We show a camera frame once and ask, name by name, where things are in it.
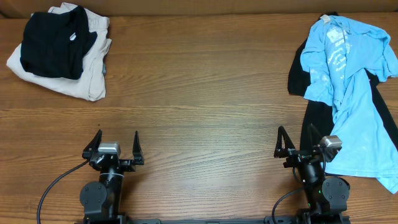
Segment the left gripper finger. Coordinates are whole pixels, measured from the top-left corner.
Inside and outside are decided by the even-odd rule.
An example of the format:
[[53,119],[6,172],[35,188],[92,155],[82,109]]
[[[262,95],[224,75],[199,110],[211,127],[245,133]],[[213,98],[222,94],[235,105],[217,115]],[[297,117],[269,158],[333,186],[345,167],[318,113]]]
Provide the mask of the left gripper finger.
[[134,157],[135,165],[144,165],[144,155],[142,153],[141,145],[139,143],[138,131],[135,132],[134,142],[132,147],[132,155]]
[[82,152],[82,158],[90,159],[92,155],[98,150],[99,145],[101,143],[102,130],[98,130],[94,138],[90,141],[90,143],[84,148]]

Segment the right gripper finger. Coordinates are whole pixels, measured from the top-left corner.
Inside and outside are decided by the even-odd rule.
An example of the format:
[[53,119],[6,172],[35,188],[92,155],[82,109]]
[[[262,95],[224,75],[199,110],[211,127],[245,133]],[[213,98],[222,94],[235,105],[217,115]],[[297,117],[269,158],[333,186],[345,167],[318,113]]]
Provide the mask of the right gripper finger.
[[312,123],[308,125],[307,131],[310,140],[310,145],[312,149],[315,149],[320,145],[320,141],[322,140],[323,136],[320,134],[318,129]]
[[275,145],[274,157],[285,158],[292,155],[292,151],[295,151],[295,146],[291,141],[283,126],[279,126],[277,130],[277,142]]

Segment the light blue printed t-shirt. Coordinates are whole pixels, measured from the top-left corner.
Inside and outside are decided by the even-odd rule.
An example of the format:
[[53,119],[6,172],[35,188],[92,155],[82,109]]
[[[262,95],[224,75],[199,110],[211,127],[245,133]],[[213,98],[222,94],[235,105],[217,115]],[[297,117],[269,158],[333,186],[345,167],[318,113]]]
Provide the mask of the light blue printed t-shirt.
[[374,177],[397,193],[397,147],[373,103],[368,74],[380,82],[397,76],[390,35],[381,28],[343,16],[323,15],[312,25],[300,56],[310,74],[305,99],[332,108],[342,148],[326,173]]

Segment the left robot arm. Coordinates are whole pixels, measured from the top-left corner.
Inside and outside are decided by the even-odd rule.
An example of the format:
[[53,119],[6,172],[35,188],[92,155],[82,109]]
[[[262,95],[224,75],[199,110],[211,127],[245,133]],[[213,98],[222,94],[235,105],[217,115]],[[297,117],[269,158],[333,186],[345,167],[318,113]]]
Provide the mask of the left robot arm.
[[85,214],[83,223],[131,223],[119,207],[124,174],[144,165],[138,132],[134,135],[132,159],[121,159],[119,143],[102,142],[101,137],[102,130],[99,130],[82,152],[82,158],[99,172],[99,180],[86,184],[80,192]]

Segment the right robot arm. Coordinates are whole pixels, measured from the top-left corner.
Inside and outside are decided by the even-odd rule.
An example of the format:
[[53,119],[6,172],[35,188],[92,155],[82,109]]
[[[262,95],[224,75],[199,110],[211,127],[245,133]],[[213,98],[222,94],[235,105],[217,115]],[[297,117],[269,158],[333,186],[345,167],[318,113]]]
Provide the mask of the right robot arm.
[[[282,196],[272,208],[271,223],[335,224],[349,223],[344,217],[347,210],[350,184],[341,177],[327,177],[326,164],[331,162],[342,148],[338,136],[323,136],[309,150],[297,150],[283,126],[277,131],[274,157],[284,158],[284,167],[291,168],[295,180],[302,185]],[[276,216],[277,206],[283,199],[304,192],[308,208],[297,210],[294,216]]]

